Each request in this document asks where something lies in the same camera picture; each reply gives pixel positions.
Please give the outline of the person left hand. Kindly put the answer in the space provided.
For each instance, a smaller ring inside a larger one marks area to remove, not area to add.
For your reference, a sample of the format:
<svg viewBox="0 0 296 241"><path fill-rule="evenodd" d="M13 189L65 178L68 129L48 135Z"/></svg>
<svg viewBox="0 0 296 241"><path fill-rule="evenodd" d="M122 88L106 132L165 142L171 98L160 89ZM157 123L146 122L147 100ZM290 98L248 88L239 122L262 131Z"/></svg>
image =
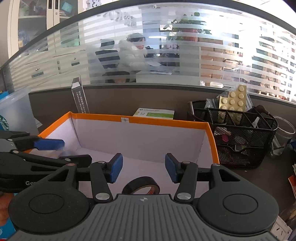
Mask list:
<svg viewBox="0 0 296 241"><path fill-rule="evenodd" d="M9 218L8 207L10 201L14 198L13 193L2 193L0 196L0 226L6 224Z"/></svg>

